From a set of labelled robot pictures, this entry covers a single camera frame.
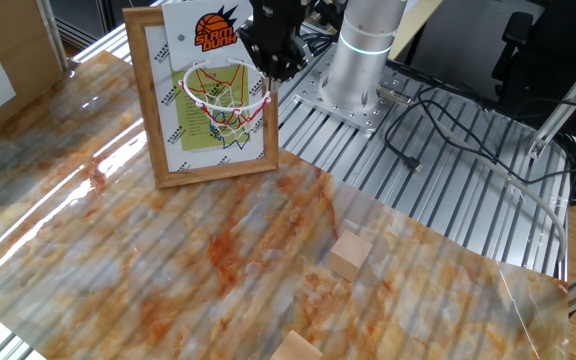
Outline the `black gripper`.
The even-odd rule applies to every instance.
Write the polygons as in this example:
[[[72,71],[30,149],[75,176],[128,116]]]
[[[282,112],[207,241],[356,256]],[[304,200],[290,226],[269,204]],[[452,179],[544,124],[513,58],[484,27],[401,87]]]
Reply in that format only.
[[[307,42],[294,36],[305,17],[305,2],[251,0],[251,5],[253,25],[241,27],[239,38],[255,67],[264,75],[267,89],[277,93],[278,81],[292,79],[313,58]],[[283,49],[276,55],[275,48]]]

